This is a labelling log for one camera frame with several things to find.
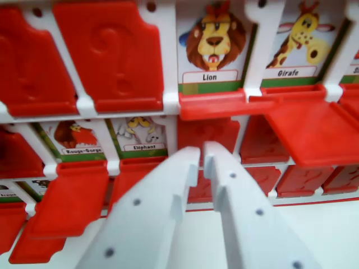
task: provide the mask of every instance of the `white plastic arm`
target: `white plastic arm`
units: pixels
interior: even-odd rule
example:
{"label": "white plastic arm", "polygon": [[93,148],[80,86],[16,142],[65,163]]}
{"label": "white plastic arm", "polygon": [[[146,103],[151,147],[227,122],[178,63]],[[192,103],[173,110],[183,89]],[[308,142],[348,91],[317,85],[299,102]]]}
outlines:
{"label": "white plastic arm", "polygon": [[113,206],[77,269],[166,268],[175,225],[197,185],[200,150],[173,154]]}
{"label": "white plastic arm", "polygon": [[206,142],[204,154],[204,176],[211,180],[214,209],[222,216],[229,269],[321,268],[227,149]]}

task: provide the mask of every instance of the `giraffe illustration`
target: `giraffe illustration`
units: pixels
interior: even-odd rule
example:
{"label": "giraffe illustration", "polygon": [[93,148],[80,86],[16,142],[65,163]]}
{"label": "giraffe illustration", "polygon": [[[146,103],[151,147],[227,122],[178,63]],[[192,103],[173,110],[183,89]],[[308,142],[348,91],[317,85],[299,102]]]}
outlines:
{"label": "giraffe illustration", "polygon": [[331,24],[319,24],[319,14],[315,13],[318,5],[319,2],[315,2],[307,7],[305,1],[301,2],[299,4],[301,13],[296,22],[286,22],[279,25],[278,34],[291,32],[267,68],[282,66],[292,50],[301,49],[303,45],[307,48],[307,62],[309,64],[318,64],[325,59],[330,51],[330,46],[325,40],[312,36],[312,33],[314,30],[330,32],[335,27]]}

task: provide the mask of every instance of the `red flap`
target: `red flap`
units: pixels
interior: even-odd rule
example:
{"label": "red flap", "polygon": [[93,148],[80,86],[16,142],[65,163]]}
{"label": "red flap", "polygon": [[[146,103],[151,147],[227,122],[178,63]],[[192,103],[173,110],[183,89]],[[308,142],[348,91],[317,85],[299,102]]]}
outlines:
{"label": "red flap", "polygon": [[101,215],[109,182],[106,161],[62,163],[29,225],[32,238],[80,236]]}
{"label": "red flap", "polygon": [[274,100],[253,97],[246,101],[243,89],[213,94],[184,95],[179,93],[180,116],[183,120],[201,120],[235,115],[263,114],[276,105]]}
{"label": "red flap", "polygon": [[197,186],[190,188],[188,203],[208,202],[212,202],[211,181],[204,178],[203,170],[201,170],[198,173]]}
{"label": "red flap", "polygon": [[346,84],[341,87],[344,88],[344,93],[339,103],[359,120],[359,84]]}
{"label": "red flap", "polygon": [[178,149],[187,146],[202,149],[204,142],[215,141],[221,143],[229,152],[233,152],[239,131],[240,124],[231,118],[189,122],[178,118]]}
{"label": "red flap", "polygon": [[26,216],[24,203],[0,204],[0,255],[11,249]]}
{"label": "red flap", "polygon": [[359,121],[337,103],[286,101],[266,118],[300,166],[359,163]]}
{"label": "red flap", "polygon": [[359,165],[339,166],[323,184],[326,194],[355,192],[359,187]]}
{"label": "red flap", "polygon": [[13,116],[77,114],[75,90],[51,34],[20,9],[0,9],[0,100]]}
{"label": "red flap", "polygon": [[66,238],[32,239],[29,229],[33,221],[34,217],[25,226],[10,255],[9,263],[47,263],[65,245]]}
{"label": "red flap", "polygon": [[0,128],[0,178],[43,177],[40,157],[19,133]]}
{"label": "red flap", "polygon": [[311,196],[333,172],[332,167],[288,167],[277,185],[278,197]]}
{"label": "red flap", "polygon": [[161,156],[121,160],[121,172],[114,181],[109,212],[118,199],[165,159],[166,157]]}
{"label": "red flap", "polygon": [[289,160],[289,153],[262,115],[251,116],[240,154],[243,164],[277,163]]}
{"label": "red flap", "polygon": [[163,109],[159,31],[136,3],[57,3],[53,12],[98,112]]}
{"label": "red flap", "polygon": [[281,173],[274,166],[269,167],[248,167],[248,173],[257,181],[259,187],[268,196],[268,193],[274,188]]}

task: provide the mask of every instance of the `lion mane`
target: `lion mane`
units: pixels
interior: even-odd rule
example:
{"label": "lion mane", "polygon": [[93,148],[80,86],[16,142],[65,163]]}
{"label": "lion mane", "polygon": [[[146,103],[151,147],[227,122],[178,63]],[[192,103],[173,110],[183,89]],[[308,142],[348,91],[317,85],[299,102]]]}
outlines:
{"label": "lion mane", "polygon": [[[229,17],[232,22],[236,23],[236,28],[232,29],[229,27],[227,34],[231,41],[231,48],[229,52],[224,56],[223,60],[218,65],[217,69],[221,69],[229,63],[233,62],[238,55],[243,51],[243,48],[246,44],[246,30],[243,27],[242,22],[237,19],[232,13],[229,13]],[[198,30],[199,35],[195,36],[194,32]],[[194,64],[196,67],[208,71],[209,67],[204,62],[202,55],[198,52],[198,44],[202,38],[202,28],[201,21],[199,21],[190,31],[190,34],[186,43],[186,52],[187,58],[190,63]]]}

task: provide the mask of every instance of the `cartoon lion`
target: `cartoon lion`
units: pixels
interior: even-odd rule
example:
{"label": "cartoon lion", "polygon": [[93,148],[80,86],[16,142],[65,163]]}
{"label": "cartoon lion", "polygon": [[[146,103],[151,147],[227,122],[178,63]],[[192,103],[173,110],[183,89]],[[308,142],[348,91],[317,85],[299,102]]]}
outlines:
{"label": "cartoon lion", "polygon": [[233,62],[246,44],[242,22],[229,11],[229,1],[206,7],[206,16],[179,37],[190,63],[205,71],[216,71]]}

